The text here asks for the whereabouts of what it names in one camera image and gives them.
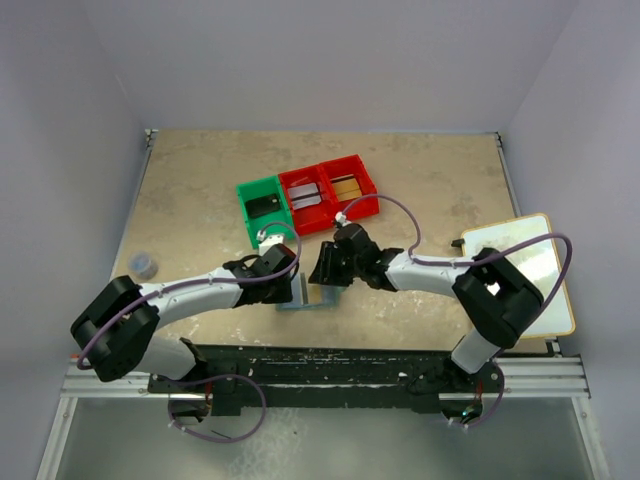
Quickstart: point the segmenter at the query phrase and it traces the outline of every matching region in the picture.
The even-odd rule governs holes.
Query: white wall
[[[145,126],[495,131],[576,0],[84,0]]]
[[[617,478],[640,472],[640,2],[582,1],[505,135],[520,205],[575,243],[569,293]]]
[[[0,477],[34,478],[143,131],[76,0],[0,1]]]

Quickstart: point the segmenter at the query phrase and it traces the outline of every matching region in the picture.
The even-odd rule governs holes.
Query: wooden table surface
[[[378,191],[405,203],[423,229],[417,253],[459,255],[451,240],[469,228],[513,218],[493,135],[162,130],[153,147],[114,269],[147,251],[153,282],[206,273],[252,253],[235,192],[239,183],[357,153]],[[413,226],[395,205],[360,223],[381,247],[408,247]],[[310,274],[320,242],[303,237]],[[356,281],[333,309],[276,312],[256,305],[206,312],[158,332],[195,343],[343,348],[451,349],[470,322],[453,298],[384,292]],[[531,342],[529,350],[544,347]]]

